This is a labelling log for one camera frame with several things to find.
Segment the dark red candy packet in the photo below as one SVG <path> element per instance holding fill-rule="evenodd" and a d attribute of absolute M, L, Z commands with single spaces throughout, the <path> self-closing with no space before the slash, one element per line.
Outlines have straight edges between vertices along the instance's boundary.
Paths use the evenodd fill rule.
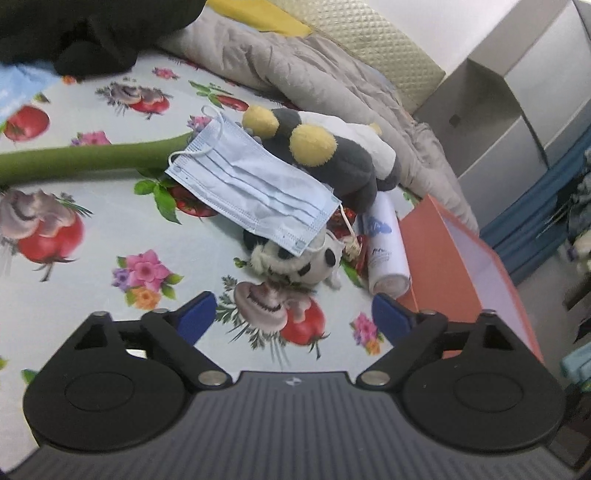
<path fill-rule="evenodd" d="M 344 239 L 344 256 L 346 263 L 353 267 L 356 274 L 362 277 L 367 276 L 367 258 L 369 248 L 369 238 L 365 234 L 360 234 L 356 237 L 352 235 L 346 236 Z"/>

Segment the small panda plush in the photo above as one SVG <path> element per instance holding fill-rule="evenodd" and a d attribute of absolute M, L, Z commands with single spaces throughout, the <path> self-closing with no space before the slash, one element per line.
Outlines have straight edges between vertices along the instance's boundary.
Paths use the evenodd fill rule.
<path fill-rule="evenodd" d="M 242 231 L 249 250 L 249 263 L 259 275 L 273 281 L 305 288 L 325 283 L 332 289 L 342 287 L 339 266 L 344 245 L 327 228 L 322 229 L 300 256 L 295 256 L 273 241 Z"/>

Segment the blue surgical mask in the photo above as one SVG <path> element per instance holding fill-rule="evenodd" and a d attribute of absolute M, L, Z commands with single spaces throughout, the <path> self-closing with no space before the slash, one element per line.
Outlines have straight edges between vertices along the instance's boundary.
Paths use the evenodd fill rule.
<path fill-rule="evenodd" d="M 332 188 L 278 159 L 221 111 L 183 150 L 168 156 L 166 175 L 236 225 L 294 256 L 342 213 Z"/>

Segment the red foil snack packet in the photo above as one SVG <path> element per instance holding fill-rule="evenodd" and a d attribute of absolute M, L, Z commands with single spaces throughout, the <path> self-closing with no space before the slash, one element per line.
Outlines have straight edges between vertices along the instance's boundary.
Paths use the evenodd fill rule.
<path fill-rule="evenodd" d="M 352 209 L 345 207 L 344 210 L 342 210 L 342 214 L 346 217 L 346 223 L 349 223 L 351 225 L 355 224 L 356 213 Z"/>

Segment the white spray can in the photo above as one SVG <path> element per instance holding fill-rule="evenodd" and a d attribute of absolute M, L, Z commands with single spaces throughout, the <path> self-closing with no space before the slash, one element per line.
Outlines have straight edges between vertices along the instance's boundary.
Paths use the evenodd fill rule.
<path fill-rule="evenodd" d="M 411 286 L 411 272 L 400 223 L 386 192 L 377 193 L 373 205 L 363 214 L 363 233 L 368 237 L 370 293 L 402 297 Z"/>

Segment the pink cardboard box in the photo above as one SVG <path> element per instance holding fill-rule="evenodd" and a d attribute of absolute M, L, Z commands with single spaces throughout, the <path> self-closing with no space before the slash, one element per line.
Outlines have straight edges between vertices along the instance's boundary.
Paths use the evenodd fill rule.
<path fill-rule="evenodd" d="M 435 198 L 424 198 L 401 221 L 411 272 L 400 302 L 410 310 L 435 310 L 473 323 L 494 310 L 538 359 L 541 349 L 500 257 Z"/>

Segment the floral bed sheet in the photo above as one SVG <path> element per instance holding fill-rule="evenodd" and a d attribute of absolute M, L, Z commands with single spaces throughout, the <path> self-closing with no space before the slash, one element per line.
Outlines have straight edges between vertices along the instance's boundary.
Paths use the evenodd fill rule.
<path fill-rule="evenodd" d="M 202 109 L 239 120 L 249 105 L 283 107 L 264 94 L 162 53 L 125 74 L 59 77 L 4 122 L 1 149 L 27 150 L 154 141 L 204 124 Z M 283 329 L 245 323 L 236 285 L 260 278 L 235 224 L 192 199 L 159 171 L 97 172 L 13 187 L 1 217 L 1 467 L 36 443 L 24 418 L 27 385 L 92 312 L 135 320 L 173 310 L 209 291 L 218 304 L 198 348 L 228 372 L 345 370 L 390 350 L 376 329 L 363 279 L 342 267 L 339 290 L 320 285 L 283 305 Z"/>

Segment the blue curtain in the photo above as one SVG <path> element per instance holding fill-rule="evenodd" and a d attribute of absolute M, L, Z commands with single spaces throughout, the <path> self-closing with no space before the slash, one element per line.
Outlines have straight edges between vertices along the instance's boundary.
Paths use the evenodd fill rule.
<path fill-rule="evenodd" d="M 585 132 L 533 187 L 481 229 L 481 238 L 519 284 L 589 228 L 590 133 Z"/>

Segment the green back massager brush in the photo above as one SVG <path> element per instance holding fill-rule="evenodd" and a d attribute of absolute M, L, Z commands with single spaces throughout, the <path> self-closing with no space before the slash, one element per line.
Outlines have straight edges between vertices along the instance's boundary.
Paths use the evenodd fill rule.
<path fill-rule="evenodd" d="M 168 157 L 183 150 L 191 133 L 129 144 L 89 145 L 27 150 L 1 155 L 1 184 L 71 177 L 83 172 L 165 169 Z"/>

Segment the grey white penguin plush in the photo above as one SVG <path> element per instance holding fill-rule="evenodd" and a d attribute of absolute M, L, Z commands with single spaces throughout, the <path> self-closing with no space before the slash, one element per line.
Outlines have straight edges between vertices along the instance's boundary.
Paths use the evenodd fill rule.
<path fill-rule="evenodd" d="M 375 123 L 252 105 L 243 112 L 242 127 L 277 158 L 330 186 L 344 206 L 358 214 L 369 210 L 377 193 L 400 183 L 397 153 Z"/>

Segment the grey wardrobe cabinet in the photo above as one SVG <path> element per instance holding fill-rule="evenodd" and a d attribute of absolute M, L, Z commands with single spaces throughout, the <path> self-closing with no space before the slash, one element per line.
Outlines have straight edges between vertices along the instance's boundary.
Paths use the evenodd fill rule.
<path fill-rule="evenodd" d="M 417 110 L 480 227 L 590 124 L 590 19 L 573 1 L 520 1 Z"/>

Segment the grey duvet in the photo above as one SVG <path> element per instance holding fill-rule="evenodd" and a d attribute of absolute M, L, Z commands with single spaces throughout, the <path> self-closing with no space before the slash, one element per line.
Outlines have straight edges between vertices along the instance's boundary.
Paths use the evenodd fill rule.
<path fill-rule="evenodd" d="M 283 94 L 301 110 L 348 123 L 376 123 L 384 142 L 397 153 L 403 187 L 419 197 L 435 197 L 466 227 L 479 230 L 430 126 L 412 117 L 394 87 L 331 40 L 318 34 L 257 32 L 205 8 L 195 21 L 157 44 L 228 80 L 266 94 Z"/>

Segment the blue star bed sheet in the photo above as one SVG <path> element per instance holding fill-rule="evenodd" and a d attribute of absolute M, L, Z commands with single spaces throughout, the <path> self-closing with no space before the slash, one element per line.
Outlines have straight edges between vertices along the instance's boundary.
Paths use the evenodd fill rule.
<path fill-rule="evenodd" d="M 1 64 L 0 120 L 4 122 L 37 94 L 55 84 L 59 76 L 46 62 Z"/>

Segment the black clothing pile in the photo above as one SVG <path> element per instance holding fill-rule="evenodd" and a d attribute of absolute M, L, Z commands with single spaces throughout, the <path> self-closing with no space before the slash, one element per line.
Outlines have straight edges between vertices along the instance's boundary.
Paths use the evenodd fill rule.
<path fill-rule="evenodd" d="M 73 77 L 123 73 L 141 51 L 196 20 L 204 6 L 200 0 L 3 1 L 1 61 L 47 61 Z"/>

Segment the cream quilted headboard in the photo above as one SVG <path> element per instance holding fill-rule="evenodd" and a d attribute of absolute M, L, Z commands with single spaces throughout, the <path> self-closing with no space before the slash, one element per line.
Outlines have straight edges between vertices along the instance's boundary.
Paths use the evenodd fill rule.
<path fill-rule="evenodd" d="M 421 47 L 366 2 L 277 0 L 273 4 L 382 73 L 411 113 L 446 76 Z"/>

